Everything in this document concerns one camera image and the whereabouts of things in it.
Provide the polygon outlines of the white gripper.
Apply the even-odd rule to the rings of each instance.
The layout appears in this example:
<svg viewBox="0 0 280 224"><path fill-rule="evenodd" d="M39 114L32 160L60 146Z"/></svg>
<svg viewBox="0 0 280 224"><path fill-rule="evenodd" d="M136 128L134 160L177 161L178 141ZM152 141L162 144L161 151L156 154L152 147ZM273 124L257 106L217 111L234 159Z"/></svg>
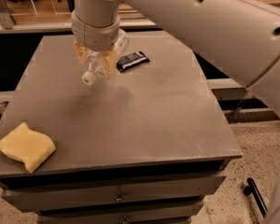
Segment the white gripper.
<svg viewBox="0 0 280 224"><path fill-rule="evenodd" d="M74 49L79 63L83 66L88 65L90 49L101 51L99 55L100 66L104 77L110 79L115 72L119 58L117 49L112 46L119 37L120 18L116 17L115 22L106 27L89 25L81 20L76 12L72 13L71 19L72 32L76 37Z"/></svg>

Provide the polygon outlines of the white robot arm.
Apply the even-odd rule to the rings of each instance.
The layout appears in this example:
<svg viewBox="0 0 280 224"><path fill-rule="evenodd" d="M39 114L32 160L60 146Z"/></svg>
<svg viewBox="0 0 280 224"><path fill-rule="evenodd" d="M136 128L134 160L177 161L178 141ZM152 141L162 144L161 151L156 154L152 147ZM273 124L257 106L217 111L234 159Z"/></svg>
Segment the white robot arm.
<svg viewBox="0 0 280 224"><path fill-rule="evenodd" d="M258 0L74 0L72 31L105 51L126 3L246 88L280 118L280 8Z"/></svg>

